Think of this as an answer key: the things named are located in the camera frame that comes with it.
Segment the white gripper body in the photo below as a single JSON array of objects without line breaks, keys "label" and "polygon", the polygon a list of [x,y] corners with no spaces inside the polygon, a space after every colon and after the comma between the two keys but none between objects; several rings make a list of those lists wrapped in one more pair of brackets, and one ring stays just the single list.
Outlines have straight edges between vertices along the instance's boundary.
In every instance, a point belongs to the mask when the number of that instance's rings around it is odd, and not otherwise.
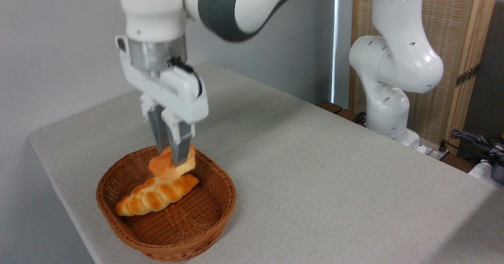
[{"label": "white gripper body", "polygon": [[196,74],[173,67],[152,77],[134,68],[128,54],[121,53],[120,60],[128,83],[186,123],[196,123],[207,117],[205,84]]}]

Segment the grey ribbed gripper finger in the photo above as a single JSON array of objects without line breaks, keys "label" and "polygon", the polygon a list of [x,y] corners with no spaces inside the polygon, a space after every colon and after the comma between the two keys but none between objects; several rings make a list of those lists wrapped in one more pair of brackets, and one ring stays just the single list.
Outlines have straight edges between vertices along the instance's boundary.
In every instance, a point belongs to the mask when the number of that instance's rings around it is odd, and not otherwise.
[{"label": "grey ribbed gripper finger", "polygon": [[149,123],[153,137],[156,142],[156,147],[159,153],[170,146],[168,129],[166,123],[162,118],[162,111],[164,107],[153,100],[149,95],[142,95],[140,97],[142,115]]},{"label": "grey ribbed gripper finger", "polygon": [[187,161],[193,132],[187,124],[169,110],[161,112],[161,144],[170,147],[174,165],[179,166]]}]

